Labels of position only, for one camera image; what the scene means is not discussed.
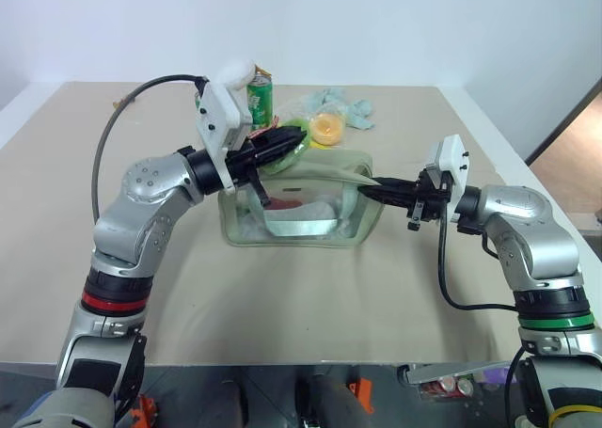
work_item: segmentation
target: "gray cable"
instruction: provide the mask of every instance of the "gray cable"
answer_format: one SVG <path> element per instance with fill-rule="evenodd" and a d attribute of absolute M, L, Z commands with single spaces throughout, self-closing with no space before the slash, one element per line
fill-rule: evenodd
<path fill-rule="evenodd" d="M 94 165 L 92 166 L 91 195 L 92 216 L 94 218 L 94 224 L 96 224 L 100 216 L 100 210 L 98 207 L 98 176 L 101 169 L 101 160 L 103 159 L 104 145 L 106 144 L 106 140 L 108 139 L 111 130 L 113 130 L 113 127 L 115 126 L 115 122 L 117 122 L 119 115 L 123 112 L 125 107 L 128 106 L 141 92 L 149 89 L 150 87 L 161 85 L 162 83 L 177 81 L 194 82 L 195 84 L 201 83 L 202 85 L 207 83 L 207 79 L 205 77 L 196 77 L 195 75 L 189 75 L 186 73 L 166 75 L 164 77 L 155 78 L 145 84 L 140 85 L 127 96 L 125 96 L 125 98 L 123 98 L 123 100 L 119 103 L 119 106 L 113 112 L 113 115 L 111 116 L 109 121 L 106 123 L 106 126 L 103 130 L 103 134 L 101 135 L 101 139 L 99 140 L 98 146 L 96 148 L 96 154 L 94 155 Z"/>

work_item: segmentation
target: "beige tabletop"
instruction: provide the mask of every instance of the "beige tabletop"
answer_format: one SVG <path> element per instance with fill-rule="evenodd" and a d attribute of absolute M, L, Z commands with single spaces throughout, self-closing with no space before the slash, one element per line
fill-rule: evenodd
<path fill-rule="evenodd" d="M 54 362 L 81 295 L 92 248 L 89 180 L 106 120 L 134 84 L 68 83 L 0 150 L 0 361 Z M 275 104 L 318 87 L 276 87 Z M 373 103 L 376 127 L 347 129 L 343 146 L 370 153 L 375 175 L 415 179 L 431 144 L 460 134 L 469 184 L 500 177 L 433 87 L 348 87 Z M 193 89 L 154 88 L 111 135 L 101 210 L 133 161 L 199 147 Z M 368 240 L 350 249 L 236 248 L 222 237 L 217 197 L 189 211 L 156 274 L 147 359 L 155 364 L 406 362 L 509 359 L 512 313 L 446 305 L 436 279 L 438 227 L 407 230 L 387 207 Z M 511 303 L 480 238 L 450 229 L 448 280 L 463 303 Z"/>

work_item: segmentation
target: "light blue cloth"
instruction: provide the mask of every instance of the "light blue cloth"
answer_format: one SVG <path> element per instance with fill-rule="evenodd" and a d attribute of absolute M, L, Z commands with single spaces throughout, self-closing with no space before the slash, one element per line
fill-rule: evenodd
<path fill-rule="evenodd" d="M 338 108 L 347 117 L 347 125 L 360 130 L 371 129 L 374 123 L 366 119 L 372 112 L 372 104 L 365 99 L 347 103 L 345 90 L 342 87 L 329 87 L 310 94 L 305 101 L 306 109 L 310 113 L 331 111 L 332 107 Z"/>

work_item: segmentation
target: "wooden floor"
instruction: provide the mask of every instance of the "wooden floor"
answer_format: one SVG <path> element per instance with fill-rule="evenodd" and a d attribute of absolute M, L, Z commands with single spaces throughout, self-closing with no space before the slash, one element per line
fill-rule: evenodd
<path fill-rule="evenodd" d="M 602 94 L 531 165 L 567 214 L 602 208 Z"/>

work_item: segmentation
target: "wire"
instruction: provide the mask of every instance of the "wire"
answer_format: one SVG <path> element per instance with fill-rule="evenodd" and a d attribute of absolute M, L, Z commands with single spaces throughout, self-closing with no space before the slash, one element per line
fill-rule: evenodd
<path fill-rule="evenodd" d="M 525 353 L 525 349 L 521 346 L 518 348 L 515 356 L 510 363 L 510 368 L 508 369 L 508 375 L 506 376 L 506 383 L 504 384 L 504 412 L 506 414 L 506 425 L 508 428 L 513 428 L 510 420 L 510 385 L 512 383 L 512 378 L 515 375 L 516 367 L 518 366 L 518 361 Z"/>
<path fill-rule="evenodd" d="M 448 302 L 450 306 L 460 310 L 478 310 L 478 309 L 502 309 L 502 310 L 511 310 L 512 312 L 516 312 L 516 308 L 514 306 L 508 306 L 506 304 L 458 304 L 452 300 L 450 294 L 448 293 L 448 288 L 445 279 L 445 246 L 447 243 L 448 236 L 448 212 L 447 212 L 447 204 L 443 204 L 441 209 L 441 215 L 439 217 L 439 252 L 438 252 L 438 261 L 437 261 L 437 273 L 439 277 L 439 289 L 441 290 L 441 294 Z"/>
<path fill-rule="evenodd" d="M 491 249 L 489 249 L 489 246 L 487 245 L 487 240 L 489 240 L 489 237 L 487 237 L 487 232 L 483 232 L 482 240 L 481 240 L 481 246 L 483 247 L 483 251 L 485 251 L 487 254 L 489 254 L 494 259 L 499 260 L 498 254 L 496 254 Z"/>
<path fill-rule="evenodd" d="M 104 127 L 103 134 L 101 135 L 101 139 L 98 142 L 98 146 L 96 148 L 96 154 L 94 155 L 94 165 L 92 166 L 92 216 L 94 218 L 94 224 L 98 221 L 100 216 L 100 211 L 98 207 L 98 176 L 101 169 L 101 160 L 103 159 L 103 151 L 104 145 L 106 144 L 106 140 L 111 133 L 111 130 L 115 126 L 115 122 L 117 121 L 119 115 L 123 112 L 126 106 L 128 106 L 140 93 L 146 91 L 150 87 L 156 87 L 157 85 L 161 85 L 162 83 L 167 82 L 194 82 L 195 84 L 204 85 L 207 83 L 207 79 L 205 77 L 196 77 L 195 75 L 189 75 L 185 73 L 175 74 L 175 75 L 166 75 L 163 77 L 155 78 L 150 80 L 147 83 L 144 83 L 134 89 L 131 93 L 129 93 L 123 100 L 119 103 L 119 106 L 113 112 L 113 115 L 107 121 L 106 126 Z"/>
<path fill-rule="evenodd" d="M 569 406 L 563 406 L 559 409 L 556 409 L 547 419 L 548 428 L 552 428 L 554 421 L 558 417 L 564 416 L 566 414 L 571 414 L 573 412 L 594 412 L 594 413 L 602 413 L 602 407 L 591 406 L 588 404 L 570 404 Z"/>

